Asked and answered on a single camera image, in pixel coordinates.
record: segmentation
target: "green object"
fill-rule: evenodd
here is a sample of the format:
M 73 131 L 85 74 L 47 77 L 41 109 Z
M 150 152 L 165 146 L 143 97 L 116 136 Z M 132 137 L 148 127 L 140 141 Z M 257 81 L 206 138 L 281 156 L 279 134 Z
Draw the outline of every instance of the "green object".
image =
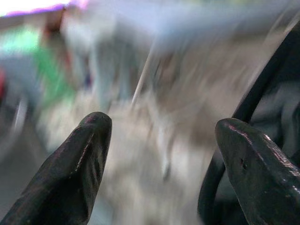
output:
M 22 26 L 0 34 L 0 55 L 33 54 L 38 70 L 37 79 L 44 88 L 42 107 L 48 107 L 62 98 L 73 99 L 74 91 L 65 80 L 51 50 L 41 45 L 41 32 Z

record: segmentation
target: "blurred background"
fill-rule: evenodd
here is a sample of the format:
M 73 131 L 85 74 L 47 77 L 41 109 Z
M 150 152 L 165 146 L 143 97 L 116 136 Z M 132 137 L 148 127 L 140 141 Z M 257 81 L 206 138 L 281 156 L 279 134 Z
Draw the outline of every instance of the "blurred background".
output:
M 201 225 L 214 127 L 300 18 L 298 0 L 0 3 L 0 218 L 88 113 L 112 118 L 91 225 Z

